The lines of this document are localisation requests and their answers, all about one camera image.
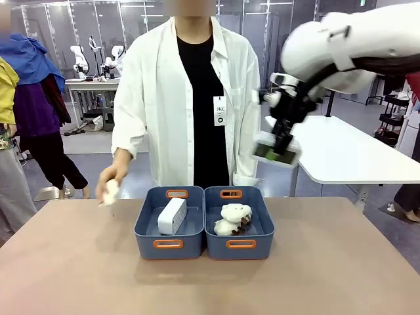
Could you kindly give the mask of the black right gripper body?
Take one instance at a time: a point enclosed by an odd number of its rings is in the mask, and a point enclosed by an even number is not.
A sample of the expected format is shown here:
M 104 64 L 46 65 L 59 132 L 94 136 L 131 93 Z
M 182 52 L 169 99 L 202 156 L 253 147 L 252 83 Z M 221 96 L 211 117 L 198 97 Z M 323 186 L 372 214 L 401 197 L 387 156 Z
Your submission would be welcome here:
M 270 117 L 274 119 L 272 131 L 291 131 L 293 126 L 302 123 L 308 114 L 318 107 L 318 101 L 308 95 L 298 98 L 292 86 L 281 87 L 268 93 Z

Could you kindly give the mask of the person's right hand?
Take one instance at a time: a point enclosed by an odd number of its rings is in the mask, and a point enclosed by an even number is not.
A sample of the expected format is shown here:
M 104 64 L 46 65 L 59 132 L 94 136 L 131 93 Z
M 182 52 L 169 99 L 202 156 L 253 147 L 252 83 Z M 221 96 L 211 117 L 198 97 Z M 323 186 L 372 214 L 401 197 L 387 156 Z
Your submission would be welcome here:
M 128 166 L 121 163 L 113 163 L 101 172 L 95 189 L 95 196 L 100 205 L 104 203 L 104 195 L 108 192 L 107 182 L 115 180 L 117 187 L 121 185 L 122 180 L 127 176 Z

